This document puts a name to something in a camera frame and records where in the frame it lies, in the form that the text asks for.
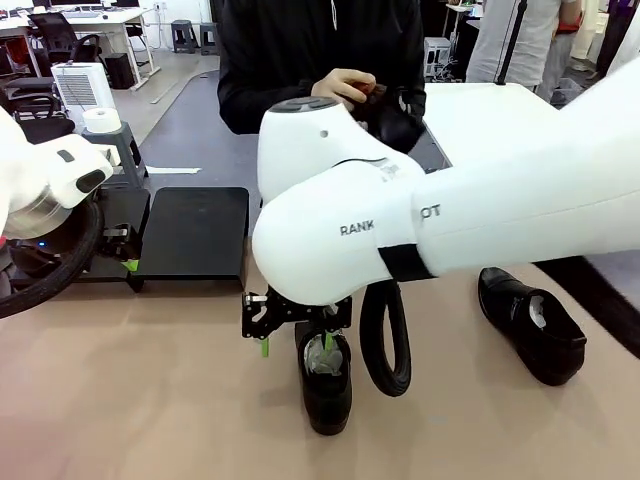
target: black band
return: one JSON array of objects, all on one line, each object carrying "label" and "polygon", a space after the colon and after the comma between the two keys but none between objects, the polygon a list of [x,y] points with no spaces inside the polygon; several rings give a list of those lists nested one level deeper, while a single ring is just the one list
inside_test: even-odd
[{"label": "black band", "polygon": [[398,282],[435,278],[425,266],[417,246],[413,243],[379,248],[378,252],[389,273]]}]

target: beige table surface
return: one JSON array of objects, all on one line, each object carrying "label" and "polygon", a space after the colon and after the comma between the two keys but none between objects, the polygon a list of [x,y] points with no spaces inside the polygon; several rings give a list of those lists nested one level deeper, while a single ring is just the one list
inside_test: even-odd
[{"label": "beige table surface", "polygon": [[535,267],[512,271],[589,338],[568,386],[537,383],[483,318],[477,272],[406,284],[409,393],[377,392],[352,328],[354,407],[333,438],[303,413],[292,329],[261,359],[237,292],[73,287],[0,324],[0,478],[637,479],[640,362]]}]

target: white device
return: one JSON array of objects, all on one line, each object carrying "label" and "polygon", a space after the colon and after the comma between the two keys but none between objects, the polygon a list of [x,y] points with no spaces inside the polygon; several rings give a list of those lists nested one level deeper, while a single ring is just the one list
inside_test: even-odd
[{"label": "white device", "polygon": [[113,175],[101,150],[78,135],[39,145],[0,109],[0,236],[33,239],[60,227]]},{"label": "white device", "polygon": [[424,39],[424,78],[435,77],[449,63],[451,42],[446,38]]},{"label": "white device", "polygon": [[260,133],[257,266],[289,300],[330,305],[402,280],[392,271],[440,276],[640,248],[638,79],[640,59],[560,111],[546,137],[497,145],[494,165],[429,175],[342,105],[276,106]]},{"label": "white device", "polygon": [[93,108],[116,108],[101,63],[58,64],[51,67],[53,78],[76,133],[84,129],[83,113]]}]

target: white desk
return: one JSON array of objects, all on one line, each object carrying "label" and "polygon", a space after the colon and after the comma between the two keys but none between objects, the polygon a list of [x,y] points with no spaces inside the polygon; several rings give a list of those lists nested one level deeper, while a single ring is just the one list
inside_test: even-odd
[{"label": "white desk", "polygon": [[[114,34],[117,38],[119,38],[119,47],[126,51],[127,56],[129,57],[129,63],[131,64],[131,68],[133,69],[136,78],[136,84],[131,87],[131,89],[137,90],[142,87],[142,85],[144,85],[151,76],[160,71],[160,68],[154,64],[153,55],[151,53],[149,42],[147,40],[147,32],[144,26],[144,20],[142,18],[142,15],[149,11],[151,11],[151,9],[127,8],[122,11],[115,12],[97,12],[99,13],[97,17],[67,18],[67,21],[73,26],[74,30],[78,32],[95,32],[105,35]],[[146,44],[147,55],[149,57],[149,66],[151,68],[149,73],[144,76],[140,73],[140,68],[138,67],[133,48],[131,47],[131,43],[129,42],[126,27],[127,23],[140,23],[142,27],[143,38],[145,40],[144,43]],[[28,26],[28,20],[23,18],[15,17],[9,18],[7,20],[0,20],[0,38],[23,37],[27,42],[29,55],[36,70],[36,74],[38,76],[41,76],[40,69],[38,68],[38,62],[36,61],[31,42],[28,38]]]},{"label": "white desk", "polygon": [[516,84],[429,83],[425,91],[424,123],[456,167],[527,148],[554,128],[558,117],[555,108]]}]

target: black box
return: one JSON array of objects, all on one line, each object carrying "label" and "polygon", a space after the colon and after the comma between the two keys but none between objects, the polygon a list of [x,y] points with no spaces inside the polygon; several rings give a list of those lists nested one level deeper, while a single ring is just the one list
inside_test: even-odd
[{"label": "black box", "polygon": [[112,53],[104,57],[107,73],[111,81],[111,88],[115,90],[127,90],[135,85],[133,72],[126,53]]}]

